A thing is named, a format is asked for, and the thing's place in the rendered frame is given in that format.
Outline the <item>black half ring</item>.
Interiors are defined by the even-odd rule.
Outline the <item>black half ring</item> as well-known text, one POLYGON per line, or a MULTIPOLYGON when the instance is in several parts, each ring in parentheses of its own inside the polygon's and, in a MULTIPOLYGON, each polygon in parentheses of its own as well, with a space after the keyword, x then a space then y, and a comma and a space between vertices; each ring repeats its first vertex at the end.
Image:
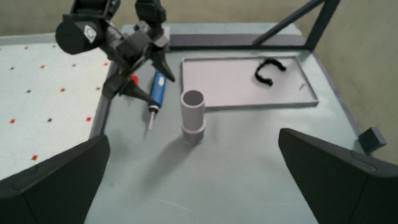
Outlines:
POLYGON ((287 67, 286 67, 286 66, 283 66, 283 64, 282 64, 280 61, 278 61, 278 60, 276 60, 276 59, 272 59, 272 58, 265 59, 265 60, 263 61, 263 63, 260 63, 259 66, 257 66, 256 71, 255 71, 255 74, 254 74, 254 75, 255 75, 255 78, 257 79, 257 81, 259 81, 259 82, 261 82, 261 83, 263 83, 263 84, 269 84, 269 86, 273 86, 272 79, 263 78, 262 75, 259 75, 259 74, 258 74, 259 70, 261 70, 261 68, 264 67, 264 65, 265 65, 264 63, 267 64, 267 65, 273 64, 274 66, 277 66, 278 69, 279 69, 281 72, 282 72, 282 71, 286 71, 287 67))

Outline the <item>blue cylinder with white label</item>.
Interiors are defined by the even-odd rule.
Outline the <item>blue cylinder with white label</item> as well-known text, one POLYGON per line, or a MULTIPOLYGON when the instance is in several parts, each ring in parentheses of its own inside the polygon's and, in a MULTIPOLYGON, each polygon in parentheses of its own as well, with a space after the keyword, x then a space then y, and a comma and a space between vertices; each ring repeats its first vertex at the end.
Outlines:
POLYGON ((156 101, 156 104, 148 103, 149 112, 151 113, 149 130, 151 130, 153 116, 155 116, 162 107, 166 79, 167 78, 165 76, 155 70, 150 96, 156 101))

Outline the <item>red screwdriver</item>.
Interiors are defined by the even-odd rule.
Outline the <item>red screwdriver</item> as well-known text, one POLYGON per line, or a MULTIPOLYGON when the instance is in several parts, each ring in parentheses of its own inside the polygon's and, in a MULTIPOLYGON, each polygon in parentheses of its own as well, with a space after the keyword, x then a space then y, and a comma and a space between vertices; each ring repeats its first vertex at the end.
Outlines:
POLYGON ((132 76, 129 78, 129 80, 130 80, 131 78, 133 78, 134 81, 136 82, 136 84, 138 85, 138 77, 135 76, 135 75, 132 75, 132 76))

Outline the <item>grey cylindrical tube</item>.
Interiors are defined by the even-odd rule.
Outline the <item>grey cylindrical tube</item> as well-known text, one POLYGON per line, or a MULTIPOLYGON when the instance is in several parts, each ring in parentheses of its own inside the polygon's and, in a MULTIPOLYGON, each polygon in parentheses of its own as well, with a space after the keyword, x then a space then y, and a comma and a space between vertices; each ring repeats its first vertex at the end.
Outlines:
POLYGON ((181 96, 181 128, 191 135, 201 133, 206 127, 205 95, 198 89, 186 90, 181 96))

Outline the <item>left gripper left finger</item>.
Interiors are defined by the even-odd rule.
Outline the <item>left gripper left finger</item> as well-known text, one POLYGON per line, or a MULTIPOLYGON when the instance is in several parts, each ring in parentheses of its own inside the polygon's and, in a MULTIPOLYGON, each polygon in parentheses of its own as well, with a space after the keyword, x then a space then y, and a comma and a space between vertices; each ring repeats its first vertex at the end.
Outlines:
POLYGON ((97 135, 0 179, 0 224, 84 224, 109 156, 97 135))

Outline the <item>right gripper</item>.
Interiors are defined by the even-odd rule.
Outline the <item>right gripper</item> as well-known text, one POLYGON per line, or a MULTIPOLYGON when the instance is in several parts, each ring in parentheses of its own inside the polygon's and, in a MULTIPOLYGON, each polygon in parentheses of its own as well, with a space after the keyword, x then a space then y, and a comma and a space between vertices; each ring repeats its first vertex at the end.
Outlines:
POLYGON ((121 33, 117 33, 112 36, 102 49, 102 52, 107 56, 106 59, 109 62, 113 61, 121 69, 121 74, 113 73, 106 81, 104 81, 101 89, 101 94, 109 102, 119 93, 119 97, 125 95, 140 99, 151 104, 156 104, 156 101, 150 95, 148 95, 139 86, 137 86, 133 78, 131 78, 130 80, 128 79, 151 58, 151 66, 154 67, 163 76, 165 76, 168 80, 170 80, 171 82, 175 82, 176 79, 172 74, 165 59, 166 45, 168 44, 169 40, 164 35, 156 36, 152 40, 152 42, 148 44, 144 53, 142 53, 142 49, 142 51, 139 52, 137 55, 129 57, 130 60, 128 61, 128 64, 124 65, 117 58, 114 51, 112 50, 112 47, 110 47, 110 44, 113 41, 119 44, 121 41, 124 40, 121 35, 121 33), (129 69, 127 69, 128 67, 129 69))

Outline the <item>grey cylindrical flange with four holes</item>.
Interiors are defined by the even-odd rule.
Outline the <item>grey cylindrical flange with four holes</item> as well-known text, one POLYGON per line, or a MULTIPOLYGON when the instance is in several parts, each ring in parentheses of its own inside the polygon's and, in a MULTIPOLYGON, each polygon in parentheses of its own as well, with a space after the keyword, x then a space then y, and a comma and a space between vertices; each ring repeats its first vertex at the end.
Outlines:
POLYGON ((197 146, 204 141, 204 138, 205 138, 204 130, 201 133, 196 134, 196 135, 187 134, 186 132, 184 132, 182 130, 182 139, 187 145, 197 146))

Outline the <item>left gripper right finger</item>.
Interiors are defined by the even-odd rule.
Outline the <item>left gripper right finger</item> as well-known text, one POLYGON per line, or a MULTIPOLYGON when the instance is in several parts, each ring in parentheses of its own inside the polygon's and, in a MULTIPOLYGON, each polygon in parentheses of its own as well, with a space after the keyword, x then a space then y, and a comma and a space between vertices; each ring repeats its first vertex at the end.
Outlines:
POLYGON ((291 128, 278 146, 318 224, 398 224, 398 165, 291 128))

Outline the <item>white rectangular tray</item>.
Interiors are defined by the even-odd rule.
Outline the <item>white rectangular tray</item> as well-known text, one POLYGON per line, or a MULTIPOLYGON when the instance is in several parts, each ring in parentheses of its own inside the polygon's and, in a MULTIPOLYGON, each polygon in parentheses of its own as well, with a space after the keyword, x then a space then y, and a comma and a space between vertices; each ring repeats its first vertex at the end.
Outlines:
POLYGON ((184 92, 198 89, 204 93, 205 110, 320 103, 297 55, 183 57, 183 80, 184 92), (281 72, 265 64, 259 70, 262 77, 272 78, 273 86, 257 81, 254 75, 256 67, 269 58, 287 67, 281 72), (300 90, 302 83, 305 86, 300 90))

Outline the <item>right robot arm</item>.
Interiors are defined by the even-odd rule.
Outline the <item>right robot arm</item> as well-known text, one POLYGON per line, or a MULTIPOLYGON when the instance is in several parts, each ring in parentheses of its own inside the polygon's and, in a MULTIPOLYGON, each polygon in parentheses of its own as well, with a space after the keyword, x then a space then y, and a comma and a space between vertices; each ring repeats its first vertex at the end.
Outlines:
MULTIPOLYGON (((55 32, 59 49, 69 56, 90 52, 98 47, 102 51, 107 41, 120 33, 109 23, 119 6, 120 0, 74 0, 69 15, 62 15, 63 22, 55 32)), ((134 33, 123 33, 121 37, 124 40, 120 45, 115 41, 110 44, 117 58, 125 65, 129 57, 144 49, 143 45, 149 44, 159 34, 164 35, 165 31, 162 24, 166 21, 166 10, 160 0, 136 0, 135 11, 139 21, 142 21, 133 26, 134 33)))

